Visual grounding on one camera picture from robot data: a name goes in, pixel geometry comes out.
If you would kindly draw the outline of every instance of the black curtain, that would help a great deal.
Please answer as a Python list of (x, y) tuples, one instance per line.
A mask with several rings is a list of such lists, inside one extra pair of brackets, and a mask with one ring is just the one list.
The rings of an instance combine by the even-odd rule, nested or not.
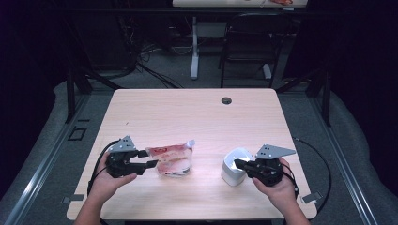
[(0, 4), (1, 145), (3, 198), (53, 108), (53, 89), (66, 79), (56, 29), (35, 1)]
[(351, 16), (304, 20), (283, 77), (304, 76), (330, 60), (331, 89), (360, 124), (381, 182), (398, 196), (391, 175), (398, 161), (398, 4), (311, 0), (308, 7)]

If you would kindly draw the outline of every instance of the table leg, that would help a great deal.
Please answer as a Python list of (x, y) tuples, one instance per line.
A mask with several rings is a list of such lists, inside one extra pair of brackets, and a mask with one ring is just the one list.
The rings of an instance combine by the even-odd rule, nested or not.
[(191, 79), (198, 79), (199, 69), (199, 53), (198, 53), (198, 35), (196, 17), (192, 19), (192, 63), (191, 63)]

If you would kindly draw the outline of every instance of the dark background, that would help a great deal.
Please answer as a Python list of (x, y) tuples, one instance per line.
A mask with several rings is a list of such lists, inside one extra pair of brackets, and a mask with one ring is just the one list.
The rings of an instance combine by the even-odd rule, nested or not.
[[(169, 1), (151, 2), (170, 6)], [(395, 106), (398, 99), (395, 90), (398, 85), (398, 18), (393, 14), (397, 4), (392, 0), (383, 3), (340, 2), (312, 0), (308, 9), (359, 11), (364, 14), (348, 21), (302, 21), (284, 77), (303, 76), (325, 63), (331, 53), (335, 56), (329, 67), (332, 91), (343, 100), (365, 133), (371, 162), (382, 183), (398, 195), (398, 182), (393, 175), (398, 159), (398, 112)], [(140, 1), (136, 3), (137, 6), (142, 4)], [(100, 51), (96, 48), (101, 40), (87, 36), (78, 42), (76, 37), (65, 32), (62, 22), (39, 9), (45, 4), (39, 1), (3, 1), (0, 6), (1, 196), (24, 164), (48, 119), (54, 105), (53, 89), (66, 80), (70, 69), (68, 55), (73, 56), (74, 62), (88, 68), (93, 65), (133, 67), (128, 51), (124, 52), (129, 46), (125, 46), (122, 38), (110, 37), (115, 48), (107, 51), (108, 56), (95, 58), (92, 55)], [(164, 25), (169, 23), (168, 20), (158, 23), (153, 30), (147, 31), (148, 35), (151, 36), (152, 32), (153, 37), (159, 31), (164, 32)], [(116, 21), (108, 20), (97, 22), (91, 28), (96, 32), (103, 29), (118, 31), (115, 25)], [(76, 28), (76, 34), (84, 36), (84, 24), (72, 28)], [(346, 42), (336, 45), (335, 41), (340, 37), (344, 37)], [(156, 41), (167, 48), (169, 37), (165, 35)], [(124, 56), (112, 57), (120, 53)], [(104, 64), (110, 58), (114, 61)]]

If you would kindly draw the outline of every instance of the wrist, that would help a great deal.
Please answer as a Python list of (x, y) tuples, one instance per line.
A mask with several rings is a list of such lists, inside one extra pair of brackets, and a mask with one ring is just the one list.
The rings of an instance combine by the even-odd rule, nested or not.
[(85, 204), (89, 204), (95, 208), (101, 208), (105, 204), (105, 201), (103, 201), (101, 198), (96, 198), (94, 195), (89, 195), (85, 200)]

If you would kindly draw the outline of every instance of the silver metal bracket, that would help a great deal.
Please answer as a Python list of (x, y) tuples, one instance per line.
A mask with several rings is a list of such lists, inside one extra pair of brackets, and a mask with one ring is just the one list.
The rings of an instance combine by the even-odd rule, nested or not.
[(282, 148), (274, 145), (264, 144), (260, 150), (258, 150), (257, 154), (255, 154), (255, 158), (262, 159), (274, 159), (279, 157), (285, 157), (289, 155), (295, 154), (296, 151), (288, 148)]
[(109, 151), (111, 153), (115, 152), (129, 152), (129, 151), (134, 151), (137, 150), (135, 148), (134, 143), (132, 142), (132, 139), (130, 135), (127, 135), (123, 139), (120, 139), (119, 142), (114, 144), (112, 147), (109, 148)]

